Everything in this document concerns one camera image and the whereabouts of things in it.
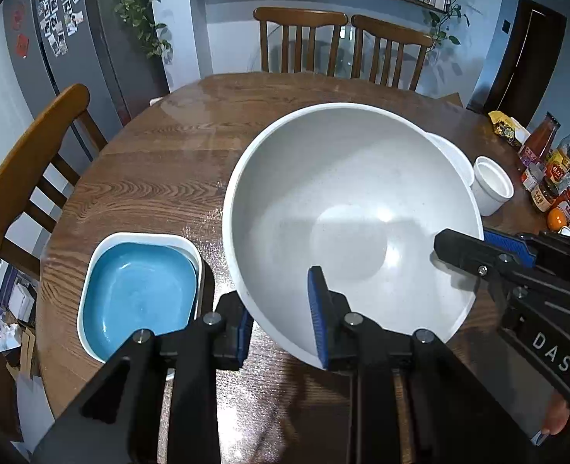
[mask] human hand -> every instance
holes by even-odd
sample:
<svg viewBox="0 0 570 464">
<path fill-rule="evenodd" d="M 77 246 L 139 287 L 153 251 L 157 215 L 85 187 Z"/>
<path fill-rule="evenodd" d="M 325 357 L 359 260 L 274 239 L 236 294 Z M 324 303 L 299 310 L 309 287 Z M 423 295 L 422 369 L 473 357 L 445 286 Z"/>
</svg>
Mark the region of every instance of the human hand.
<svg viewBox="0 0 570 464">
<path fill-rule="evenodd" d="M 543 421 L 542 434 L 558 434 L 568 422 L 570 410 L 568 403 L 557 391 L 553 391 L 552 397 L 547 406 L 547 413 Z"/>
</svg>

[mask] orange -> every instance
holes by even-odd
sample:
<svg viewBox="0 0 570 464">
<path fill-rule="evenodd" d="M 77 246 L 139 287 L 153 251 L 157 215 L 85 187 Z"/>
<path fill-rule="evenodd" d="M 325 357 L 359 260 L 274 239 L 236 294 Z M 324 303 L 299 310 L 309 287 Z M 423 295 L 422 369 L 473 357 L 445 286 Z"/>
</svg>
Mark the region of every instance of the orange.
<svg viewBox="0 0 570 464">
<path fill-rule="evenodd" d="M 562 227 L 567 226 L 567 219 L 559 208 L 553 208 L 547 215 L 547 226 L 550 230 L 557 232 Z"/>
</svg>

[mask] white cup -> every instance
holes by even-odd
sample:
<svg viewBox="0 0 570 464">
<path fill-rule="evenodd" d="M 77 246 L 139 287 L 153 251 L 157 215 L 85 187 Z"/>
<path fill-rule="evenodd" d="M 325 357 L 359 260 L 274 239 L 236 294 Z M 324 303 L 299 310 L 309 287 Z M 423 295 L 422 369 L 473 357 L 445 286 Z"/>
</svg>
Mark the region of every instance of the white cup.
<svg viewBox="0 0 570 464">
<path fill-rule="evenodd" d="M 504 202 L 513 196 L 513 183 L 500 165 L 488 157 L 474 162 L 472 193 L 481 217 L 493 215 Z"/>
</svg>

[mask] glass bottle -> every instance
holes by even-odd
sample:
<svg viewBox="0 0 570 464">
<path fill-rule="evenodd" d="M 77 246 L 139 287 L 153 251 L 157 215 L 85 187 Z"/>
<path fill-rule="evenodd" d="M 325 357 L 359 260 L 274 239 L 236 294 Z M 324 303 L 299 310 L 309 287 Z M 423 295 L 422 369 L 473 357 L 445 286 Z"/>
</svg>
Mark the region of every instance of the glass bottle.
<svg viewBox="0 0 570 464">
<path fill-rule="evenodd" d="M 545 120 L 530 134 L 519 150 L 519 160 L 517 168 L 523 172 L 532 162 L 540 164 L 547 155 L 549 147 L 551 147 L 553 137 L 555 136 L 560 123 L 549 112 L 545 115 Z"/>
<path fill-rule="evenodd" d="M 570 134 L 558 144 L 549 161 L 545 175 L 554 185 L 558 185 L 565 174 L 570 171 Z"/>
</svg>

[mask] red sticker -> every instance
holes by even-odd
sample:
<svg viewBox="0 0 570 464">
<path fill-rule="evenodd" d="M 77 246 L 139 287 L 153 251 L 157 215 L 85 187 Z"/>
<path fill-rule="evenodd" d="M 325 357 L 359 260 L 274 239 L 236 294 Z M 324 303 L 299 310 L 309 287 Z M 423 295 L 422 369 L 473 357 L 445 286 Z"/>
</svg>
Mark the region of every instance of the red sticker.
<svg viewBox="0 0 570 464">
<path fill-rule="evenodd" d="M 27 57 L 27 48 L 29 47 L 29 38 L 23 33 L 19 33 L 17 37 L 17 48 L 15 51 L 19 57 Z"/>
</svg>

